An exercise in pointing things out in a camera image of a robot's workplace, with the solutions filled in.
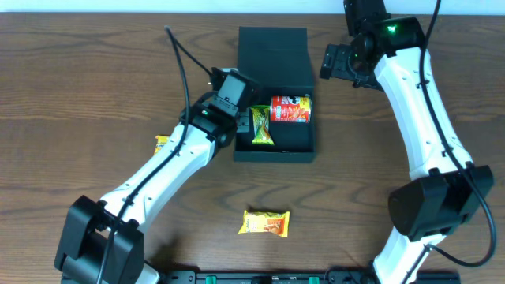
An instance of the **green led indicator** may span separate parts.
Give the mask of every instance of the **green led indicator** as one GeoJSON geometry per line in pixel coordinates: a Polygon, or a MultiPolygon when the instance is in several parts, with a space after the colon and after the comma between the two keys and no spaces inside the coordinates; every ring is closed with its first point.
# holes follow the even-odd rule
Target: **green led indicator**
{"type": "Polygon", "coordinates": [[[387,31],[390,33],[395,33],[396,30],[396,25],[393,26],[387,26],[387,31]]]}

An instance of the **snack packet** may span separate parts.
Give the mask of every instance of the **snack packet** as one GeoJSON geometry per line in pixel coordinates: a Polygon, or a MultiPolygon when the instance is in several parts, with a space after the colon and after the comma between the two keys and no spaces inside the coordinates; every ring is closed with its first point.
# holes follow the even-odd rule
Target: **snack packet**
{"type": "Polygon", "coordinates": [[[156,148],[155,148],[155,154],[158,154],[158,152],[165,146],[166,142],[170,139],[170,136],[165,136],[165,135],[158,135],[156,137],[158,139],[158,142],[156,142],[156,148]]]}
{"type": "Polygon", "coordinates": [[[253,144],[274,145],[270,133],[268,133],[268,119],[270,106],[251,106],[252,123],[254,124],[253,144]]]}
{"type": "Polygon", "coordinates": [[[287,237],[287,228],[290,224],[290,213],[283,214],[271,212],[244,211],[244,224],[238,231],[239,234],[271,232],[281,237],[287,237]]]}

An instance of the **label on can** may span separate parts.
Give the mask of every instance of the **label on can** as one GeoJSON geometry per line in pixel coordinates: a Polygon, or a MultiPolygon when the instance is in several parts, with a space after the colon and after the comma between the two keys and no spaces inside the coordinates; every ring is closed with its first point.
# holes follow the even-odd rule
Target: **label on can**
{"type": "Polygon", "coordinates": [[[274,95],[271,98],[270,121],[309,123],[312,113],[310,98],[274,95]]]}

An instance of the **wooden table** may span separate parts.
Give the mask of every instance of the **wooden table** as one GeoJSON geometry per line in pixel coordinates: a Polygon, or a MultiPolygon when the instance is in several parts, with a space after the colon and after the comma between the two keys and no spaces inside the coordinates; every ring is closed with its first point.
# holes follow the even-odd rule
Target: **wooden table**
{"type": "MultiPolygon", "coordinates": [[[[239,26],[308,27],[315,74],[328,43],[350,41],[336,15],[0,14],[0,282],[57,282],[70,204],[114,189],[152,156],[155,135],[171,133],[184,100],[165,24],[209,67],[236,65],[239,26]]],[[[459,138],[496,179],[492,262],[470,270],[433,253],[423,266],[458,269],[465,283],[505,280],[504,33],[503,17],[444,16],[429,47],[459,138]]],[[[184,63],[194,100],[208,79],[184,63]]],[[[375,257],[392,228],[388,194],[409,181],[396,120],[384,93],[347,81],[317,80],[316,96],[313,163],[234,163],[222,150],[160,213],[146,257],[162,269],[319,271],[375,257]],[[248,206],[291,210],[290,236],[237,235],[248,206]]],[[[481,210],[441,247],[483,256],[481,210]]]]}

